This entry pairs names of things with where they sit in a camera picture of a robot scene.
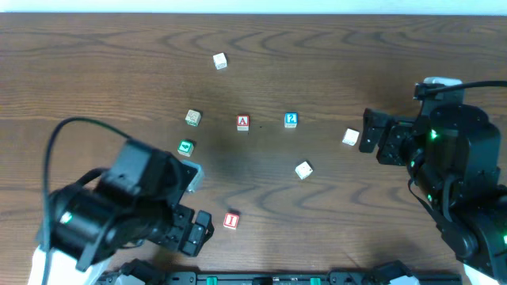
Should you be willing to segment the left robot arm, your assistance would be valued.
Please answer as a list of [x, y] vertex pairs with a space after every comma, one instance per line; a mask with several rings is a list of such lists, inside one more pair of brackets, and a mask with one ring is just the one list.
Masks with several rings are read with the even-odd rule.
[[83, 284], [93, 283], [120, 249], [145, 241], [195, 257], [214, 234], [212, 217], [181, 205], [202, 170], [171, 153], [128, 139], [114, 164], [95, 168], [64, 188], [49, 192], [43, 175], [43, 220], [37, 233], [44, 266], [31, 284], [55, 284], [64, 261]]

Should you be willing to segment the plain engraved wooden block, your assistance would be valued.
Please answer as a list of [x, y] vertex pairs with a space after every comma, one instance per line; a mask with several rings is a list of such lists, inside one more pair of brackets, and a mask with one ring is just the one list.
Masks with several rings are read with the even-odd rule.
[[349, 145], [349, 146], [355, 146], [358, 141], [359, 136], [360, 136], [359, 131], [348, 128], [345, 131], [342, 142], [346, 145]]

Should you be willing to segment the blue number 2 wooden block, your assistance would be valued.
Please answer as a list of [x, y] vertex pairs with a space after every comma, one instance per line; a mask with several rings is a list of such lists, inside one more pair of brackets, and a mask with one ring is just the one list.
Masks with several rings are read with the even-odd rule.
[[286, 112], [284, 114], [284, 127], [285, 128], [296, 128], [298, 125], [298, 113], [297, 112]]

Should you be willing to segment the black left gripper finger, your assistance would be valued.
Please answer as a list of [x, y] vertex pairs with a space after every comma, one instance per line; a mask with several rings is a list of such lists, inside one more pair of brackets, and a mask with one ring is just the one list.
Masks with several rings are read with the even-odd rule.
[[199, 211], [189, 237], [191, 240], [209, 240], [214, 231], [212, 215], [206, 211]]
[[199, 240], [186, 240], [178, 250], [188, 257], [196, 257], [200, 253], [205, 242], [205, 237]]

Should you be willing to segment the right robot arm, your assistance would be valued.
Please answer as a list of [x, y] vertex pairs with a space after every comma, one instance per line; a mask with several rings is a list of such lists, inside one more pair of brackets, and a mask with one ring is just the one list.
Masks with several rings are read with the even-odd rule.
[[424, 193], [420, 204], [466, 266], [506, 282], [506, 187], [499, 184], [501, 136], [480, 108], [444, 104], [416, 118], [370, 108], [360, 151], [404, 166]]

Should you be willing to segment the red letter A wooden block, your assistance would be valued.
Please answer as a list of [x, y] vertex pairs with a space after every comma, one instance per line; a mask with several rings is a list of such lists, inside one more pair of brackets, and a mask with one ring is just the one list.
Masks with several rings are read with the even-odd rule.
[[238, 115], [236, 120], [236, 126], [238, 131], [248, 131], [250, 129], [250, 116]]

